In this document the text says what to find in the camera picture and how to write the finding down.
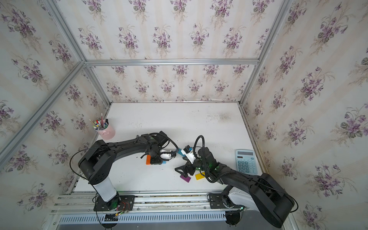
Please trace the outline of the orange-red block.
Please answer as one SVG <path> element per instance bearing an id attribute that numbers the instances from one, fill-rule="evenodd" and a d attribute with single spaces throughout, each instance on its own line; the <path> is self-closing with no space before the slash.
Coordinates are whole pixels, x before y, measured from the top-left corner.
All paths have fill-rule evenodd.
<path id="1" fill-rule="evenodd" d="M 150 155 L 147 155 L 146 165 L 151 165 L 150 161 L 151 161 L 151 156 Z"/>

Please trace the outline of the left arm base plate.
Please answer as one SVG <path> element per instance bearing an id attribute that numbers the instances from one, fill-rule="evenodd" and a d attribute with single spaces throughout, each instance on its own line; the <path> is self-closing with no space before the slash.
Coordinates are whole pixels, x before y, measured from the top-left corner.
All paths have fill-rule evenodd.
<path id="1" fill-rule="evenodd" d="M 94 200 L 94 211 L 132 211 L 135 201 L 133 195 L 116 195 L 110 201 L 105 202 L 99 195 Z"/>

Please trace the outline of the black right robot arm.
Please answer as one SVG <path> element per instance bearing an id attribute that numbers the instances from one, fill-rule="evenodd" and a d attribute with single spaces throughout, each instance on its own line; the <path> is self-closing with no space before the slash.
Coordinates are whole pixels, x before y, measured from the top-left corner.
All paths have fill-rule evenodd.
<path id="1" fill-rule="evenodd" d="M 220 200 L 227 208 L 248 207 L 260 212 L 264 219 L 281 228 L 296 201 L 269 174 L 250 175 L 218 162 L 209 148 L 186 146 L 181 150 L 186 164 L 175 169 L 183 177 L 199 171 L 209 183 L 225 185 Z"/>

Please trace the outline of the teal long block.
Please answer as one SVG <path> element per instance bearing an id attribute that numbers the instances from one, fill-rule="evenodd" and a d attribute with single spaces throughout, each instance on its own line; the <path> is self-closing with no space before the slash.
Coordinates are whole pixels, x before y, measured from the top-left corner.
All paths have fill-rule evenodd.
<path id="1" fill-rule="evenodd" d="M 185 154 L 182 152 L 181 149 L 178 150 L 178 154 L 181 155 L 182 157 L 185 157 Z"/>

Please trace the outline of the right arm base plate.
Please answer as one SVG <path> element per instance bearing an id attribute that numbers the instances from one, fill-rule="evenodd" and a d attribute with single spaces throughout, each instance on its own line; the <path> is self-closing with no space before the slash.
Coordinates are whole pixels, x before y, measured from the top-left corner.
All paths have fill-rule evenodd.
<path id="1" fill-rule="evenodd" d="M 227 196 L 221 193 L 208 193 L 207 200 L 211 209 L 246 209 L 245 206 L 234 204 Z"/>

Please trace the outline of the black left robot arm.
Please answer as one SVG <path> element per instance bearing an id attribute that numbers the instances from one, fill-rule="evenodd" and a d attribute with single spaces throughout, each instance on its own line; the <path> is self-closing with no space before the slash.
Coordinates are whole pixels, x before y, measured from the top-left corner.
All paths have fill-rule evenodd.
<path id="1" fill-rule="evenodd" d="M 143 153 L 153 159 L 169 161 L 179 148 L 164 132 L 143 134 L 121 142 L 96 141 L 79 160 L 78 167 L 100 198 L 109 203 L 119 195 L 109 178 L 112 165 L 125 157 Z"/>

